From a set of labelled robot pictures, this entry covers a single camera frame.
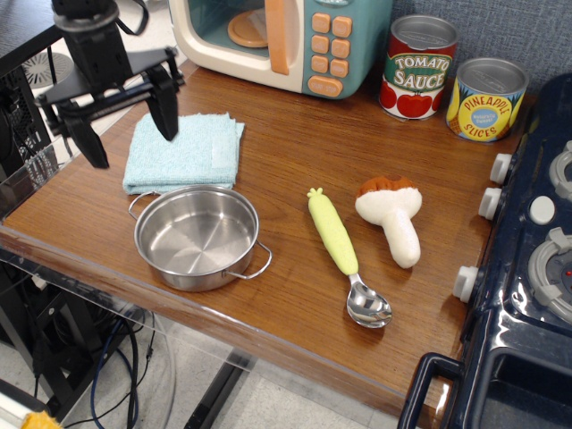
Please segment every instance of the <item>pineapple image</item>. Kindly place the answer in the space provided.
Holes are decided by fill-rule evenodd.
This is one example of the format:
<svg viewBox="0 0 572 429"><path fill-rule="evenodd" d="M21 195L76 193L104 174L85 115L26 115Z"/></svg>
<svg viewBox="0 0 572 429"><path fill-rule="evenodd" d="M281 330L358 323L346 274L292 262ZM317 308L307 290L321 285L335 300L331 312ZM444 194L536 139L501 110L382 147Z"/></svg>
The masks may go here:
<svg viewBox="0 0 572 429"><path fill-rule="evenodd" d="M455 86L453 87L453 94L451 95L449 110L447 110L447 124L451 130L459 135L461 134L461 127L458 124L458 109L463 103L463 100L470 95L467 88L461 87L458 84L458 80L455 80Z"/></svg>
<svg viewBox="0 0 572 429"><path fill-rule="evenodd" d="M500 140L507 134L509 134L510 128L512 128L512 125L517 120L518 110L520 109L520 105L522 104L522 100L524 97L525 94L522 93L522 94L516 94L509 99L510 105L512 106L512 113L510 114L510 119L507 122L507 124L504 126L502 130L500 130L499 134L497 135L497 140Z"/></svg>

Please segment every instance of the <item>toy microwave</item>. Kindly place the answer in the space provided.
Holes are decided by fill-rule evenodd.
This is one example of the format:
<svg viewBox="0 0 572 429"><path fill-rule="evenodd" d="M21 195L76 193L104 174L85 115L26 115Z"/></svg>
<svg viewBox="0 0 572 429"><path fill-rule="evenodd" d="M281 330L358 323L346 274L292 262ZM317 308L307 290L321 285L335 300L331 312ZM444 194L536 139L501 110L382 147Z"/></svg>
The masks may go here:
<svg viewBox="0 0 572 429"><path fill-rule="evenodd" d="M392 0L169 0L196 65L271 87L344 98L384 54Z"/></svg>

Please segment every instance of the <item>tomato sauce can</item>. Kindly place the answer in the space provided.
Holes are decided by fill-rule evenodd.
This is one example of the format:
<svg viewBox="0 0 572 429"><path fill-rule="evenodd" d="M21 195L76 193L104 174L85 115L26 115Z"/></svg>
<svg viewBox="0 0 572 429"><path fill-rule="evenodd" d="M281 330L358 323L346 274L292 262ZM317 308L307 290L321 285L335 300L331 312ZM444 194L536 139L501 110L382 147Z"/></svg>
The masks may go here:
<svg viewBox="0 0 572 429"><path fill-rule="evenodd" d="M408 15L391 25L379 101L398 118L424 119L441 103L458 31L441 18Z"/></svg>

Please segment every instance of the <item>toy mushroom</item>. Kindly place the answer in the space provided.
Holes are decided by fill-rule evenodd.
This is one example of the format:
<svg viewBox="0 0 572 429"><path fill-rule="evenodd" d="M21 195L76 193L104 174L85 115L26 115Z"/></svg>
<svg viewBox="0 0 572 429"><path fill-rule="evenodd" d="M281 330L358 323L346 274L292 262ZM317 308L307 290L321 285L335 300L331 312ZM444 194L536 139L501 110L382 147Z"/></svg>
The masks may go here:
<svg viewBox="0 0 572 429"><path fill-rule="evenodd" d="M357 212L383 228L391 256L401 268L412 267L421 257L419 238L411 223L421 202L421 193L413 182L397 174L375 177L357 192Z"/></svg>

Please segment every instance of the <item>can lid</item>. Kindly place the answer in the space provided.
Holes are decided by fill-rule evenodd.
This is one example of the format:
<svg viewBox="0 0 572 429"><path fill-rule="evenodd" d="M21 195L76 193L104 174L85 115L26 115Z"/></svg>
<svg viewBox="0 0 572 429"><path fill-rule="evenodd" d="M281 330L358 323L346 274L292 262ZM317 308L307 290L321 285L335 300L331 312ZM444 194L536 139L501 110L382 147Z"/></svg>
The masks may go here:
<svg viewBox="0 0 572 429"><path fill-rule="evenodd" d="M500 58L467 60L458 67L457 78L474 91L497 96L523 92L529 81L521 65Z"/></svg>
<svg viewBox="0 0 572 429"><path fill-rule="evenodd" d="M391 25L391 34L411 49L443 49L458 42L457 28L444 19L429 15L407 15Z"/></svg>

